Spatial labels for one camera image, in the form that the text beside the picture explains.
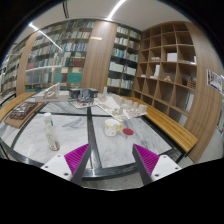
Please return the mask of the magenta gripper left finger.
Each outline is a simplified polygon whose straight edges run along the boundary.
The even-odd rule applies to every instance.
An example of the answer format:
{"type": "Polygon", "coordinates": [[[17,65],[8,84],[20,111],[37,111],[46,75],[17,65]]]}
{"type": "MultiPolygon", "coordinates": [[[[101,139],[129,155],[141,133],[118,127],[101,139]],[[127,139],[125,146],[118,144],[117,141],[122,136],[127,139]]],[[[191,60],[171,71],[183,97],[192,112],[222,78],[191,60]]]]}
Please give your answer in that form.
{"type": "Polygon", "coordinates": [[[66,155],[56,154],[42,169],[79,185],[90,154],[91,145],[87,143],[66,155]]]}

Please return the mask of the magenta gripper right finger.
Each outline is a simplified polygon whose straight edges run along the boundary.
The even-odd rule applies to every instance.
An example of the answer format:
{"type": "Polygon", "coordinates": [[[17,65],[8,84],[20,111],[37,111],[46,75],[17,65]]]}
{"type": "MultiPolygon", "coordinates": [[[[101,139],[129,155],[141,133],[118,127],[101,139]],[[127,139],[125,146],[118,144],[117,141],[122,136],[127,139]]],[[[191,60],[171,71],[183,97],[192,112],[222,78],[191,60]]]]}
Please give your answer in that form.
{"type": "Polygon", "coordinates": [[[144,185],[181,170],[168,155],[159,156],[137,144],[133,145],[132,154],[144,185]]]}

